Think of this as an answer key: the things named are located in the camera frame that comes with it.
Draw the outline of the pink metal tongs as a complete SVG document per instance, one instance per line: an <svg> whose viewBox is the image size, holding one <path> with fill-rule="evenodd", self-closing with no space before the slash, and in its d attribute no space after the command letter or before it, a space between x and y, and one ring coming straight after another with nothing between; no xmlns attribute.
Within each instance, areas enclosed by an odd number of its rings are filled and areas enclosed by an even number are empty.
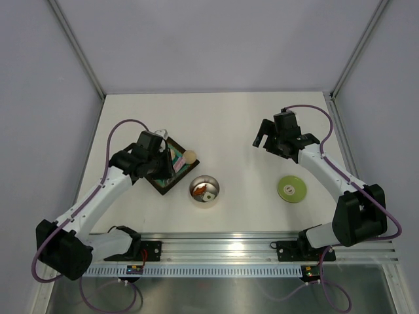
<svg viewBox="0 0 419 314"><path fill-rule="evenodd" d="M185 165L185 163L186 163L186 161L185 161L184 157L180 156L180 157L176 160L175 164L173 165L173 169L174 169L174 171L175 171L176 173L177 173L177 172L179 172L179 171L181 170L181 168Z"/></svg>

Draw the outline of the green round lid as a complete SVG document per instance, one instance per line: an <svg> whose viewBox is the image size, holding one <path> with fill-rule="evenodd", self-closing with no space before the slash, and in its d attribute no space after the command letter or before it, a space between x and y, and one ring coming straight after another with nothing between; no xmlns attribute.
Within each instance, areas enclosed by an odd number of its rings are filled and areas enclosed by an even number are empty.
<svg viewBox="0 0 419 314"><path fill-rule="evenodd" d="M294 175L284 176L278 181L277 193L286 202L302 202L307 195L307 191L305 182Z"/></svg>

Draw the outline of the orange shrimp piece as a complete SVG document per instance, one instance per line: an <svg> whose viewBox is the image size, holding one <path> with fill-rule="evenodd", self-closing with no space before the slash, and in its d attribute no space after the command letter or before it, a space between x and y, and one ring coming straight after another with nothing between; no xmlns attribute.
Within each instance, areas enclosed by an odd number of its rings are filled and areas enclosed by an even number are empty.
<svg viewBox="0 0 419 314"><path fill-rule="evenodd" d="M193 194L193 196L199 196L199 195L204 194L206 192L206 190L207 190L207 184L203 184L201 186L197 186L193 190L192 194Z"/></svg>

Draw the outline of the steel round bowl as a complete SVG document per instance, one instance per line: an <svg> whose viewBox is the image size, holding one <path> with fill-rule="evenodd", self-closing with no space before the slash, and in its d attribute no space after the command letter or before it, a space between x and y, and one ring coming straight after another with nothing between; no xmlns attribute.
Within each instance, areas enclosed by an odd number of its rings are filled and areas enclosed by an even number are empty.
<svg viewBox="0 0 419 314"><path fill-rule="evenodd" d="M221 186L215 177L201 175L193 179L189 185L189 199L201 209L213 207L221 195Z"/></svg>

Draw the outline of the sushi roll piece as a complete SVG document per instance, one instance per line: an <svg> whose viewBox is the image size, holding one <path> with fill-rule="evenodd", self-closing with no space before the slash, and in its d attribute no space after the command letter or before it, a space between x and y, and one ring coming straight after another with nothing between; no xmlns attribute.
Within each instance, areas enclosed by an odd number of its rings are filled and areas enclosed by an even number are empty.
<svg viewBox="0 0 419 314"><path fill-rule="evenodd" d="M216 198L216 196L217 196L216 194L213 194L211 192L205 192L202 196L202 201L206 203L211 202Z"/></svg>

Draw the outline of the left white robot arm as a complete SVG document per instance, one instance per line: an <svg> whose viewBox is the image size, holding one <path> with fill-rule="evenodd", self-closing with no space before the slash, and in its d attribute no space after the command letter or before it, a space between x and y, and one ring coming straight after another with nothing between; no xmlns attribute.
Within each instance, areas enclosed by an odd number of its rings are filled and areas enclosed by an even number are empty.
<svg viewBox="0 0 419 314"><path fill-rule="evenodd" d="M76 280L91 263L117 257L135 260L141 254L141 236L119 226L110 232L90 232L108 208L139 179L174 176L168 132L143 131L135 143L115 153L98 184L55 221L41 221L35 229L37 252L31 270L41 261L60 275Z"/></svg>

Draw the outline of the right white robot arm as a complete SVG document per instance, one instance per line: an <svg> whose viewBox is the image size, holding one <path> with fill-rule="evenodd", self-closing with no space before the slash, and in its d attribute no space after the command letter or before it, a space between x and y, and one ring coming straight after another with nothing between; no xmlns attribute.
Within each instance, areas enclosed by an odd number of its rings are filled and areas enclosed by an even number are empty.
<svg viewBox="0 0 419 314"><path fill-rule="evenodd" d="M273 120L264 119L253 146L262 146L308 170L336 202L330 223L299 232L295 247L303 259L312 259L330 245L351 247L387 232L383 189L377 184L367 185L336 166L323 142L311 133L301 132L293 111L282 109Z"/></svg>

